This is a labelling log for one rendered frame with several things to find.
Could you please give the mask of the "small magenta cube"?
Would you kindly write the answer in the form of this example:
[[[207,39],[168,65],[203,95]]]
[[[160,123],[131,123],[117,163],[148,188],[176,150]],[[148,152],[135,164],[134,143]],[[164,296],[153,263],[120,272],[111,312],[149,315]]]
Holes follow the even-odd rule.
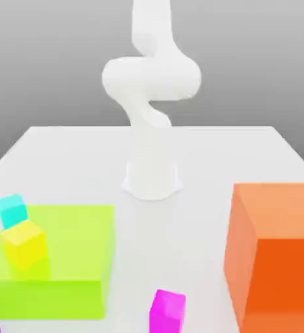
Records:
[[[149,311],[149,333],[182,333],[186,296],[158,289]]]

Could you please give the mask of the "small cyan cube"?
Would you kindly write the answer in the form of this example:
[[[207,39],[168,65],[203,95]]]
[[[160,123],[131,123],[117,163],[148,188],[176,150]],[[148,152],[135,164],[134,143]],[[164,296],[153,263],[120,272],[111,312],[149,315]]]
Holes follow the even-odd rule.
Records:
[[[0,198],[0,218],[4,230],[28,219],[27,207],[20,194]]]

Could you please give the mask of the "small yellow cube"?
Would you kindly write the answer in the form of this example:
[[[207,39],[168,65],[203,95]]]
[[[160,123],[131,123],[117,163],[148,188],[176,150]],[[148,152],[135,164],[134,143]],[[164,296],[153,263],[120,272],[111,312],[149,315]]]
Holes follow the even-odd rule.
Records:
[[[30,220],[1,233],[6,257],[19,270],[26,270],[48,256],[45,231]]]

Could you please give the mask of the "large lime green box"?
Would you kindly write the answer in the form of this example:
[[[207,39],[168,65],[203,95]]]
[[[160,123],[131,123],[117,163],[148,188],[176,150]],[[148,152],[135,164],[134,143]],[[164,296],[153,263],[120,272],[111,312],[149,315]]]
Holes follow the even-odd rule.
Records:
[[[30,205],[48,256],[26,271],[0,237],[0,319],[103,319],[115,251],[114,207]]]

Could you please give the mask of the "large orange box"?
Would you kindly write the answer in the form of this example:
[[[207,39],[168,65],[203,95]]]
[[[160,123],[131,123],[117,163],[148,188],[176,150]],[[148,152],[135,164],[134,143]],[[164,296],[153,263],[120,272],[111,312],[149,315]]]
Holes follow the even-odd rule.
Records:
[[[235,184],[224,273],[240,333],[304,333],[304,183]]]

